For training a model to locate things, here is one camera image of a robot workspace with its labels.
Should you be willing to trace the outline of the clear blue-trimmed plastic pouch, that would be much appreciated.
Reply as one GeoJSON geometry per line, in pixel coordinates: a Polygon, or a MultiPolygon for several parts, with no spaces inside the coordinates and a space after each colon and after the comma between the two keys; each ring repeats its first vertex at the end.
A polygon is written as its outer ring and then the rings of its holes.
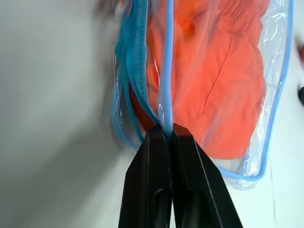
{"type": "MultiPolygon", "coordinates": [[[[145,134],[173,120],[171,73],[174,0],[113,0],[123,8],[115,47],[112,125],[134,151],[145,134]]],[[[294,0],[269,0],[258,43],[266,95],[247,153],[239,159],[215,159],[225,181],[237,189],[253,188],[266,171],[269,142],[290,59],[294,0]]]]}

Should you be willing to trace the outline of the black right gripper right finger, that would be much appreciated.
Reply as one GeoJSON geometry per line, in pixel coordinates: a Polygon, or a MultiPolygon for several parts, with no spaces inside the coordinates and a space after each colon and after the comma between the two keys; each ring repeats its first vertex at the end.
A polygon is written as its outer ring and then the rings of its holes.
{"type": "Polygon", "coordinates": [[[171,169],[176,228],[243,228],[219,169],[178,124],[171,138],[171,169]]]}

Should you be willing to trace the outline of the orange cloth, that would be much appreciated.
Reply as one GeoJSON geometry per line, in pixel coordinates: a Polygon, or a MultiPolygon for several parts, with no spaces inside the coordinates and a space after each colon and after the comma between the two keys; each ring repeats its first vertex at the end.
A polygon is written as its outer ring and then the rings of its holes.
{"type": "Polygon", "coordinates": [[[269,0],[174,0],[173,120],[215,159],[246,155],[266,95],[269,0]]]}

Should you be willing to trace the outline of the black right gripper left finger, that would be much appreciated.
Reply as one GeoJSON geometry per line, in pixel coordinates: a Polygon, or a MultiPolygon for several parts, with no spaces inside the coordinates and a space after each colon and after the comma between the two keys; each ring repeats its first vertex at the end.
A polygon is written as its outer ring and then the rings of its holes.
{"type": "Polygon", "coordinates": [[[169,228],[172,204],[169,144],[152,128],[127,169],[120,228],[169,228]]]}

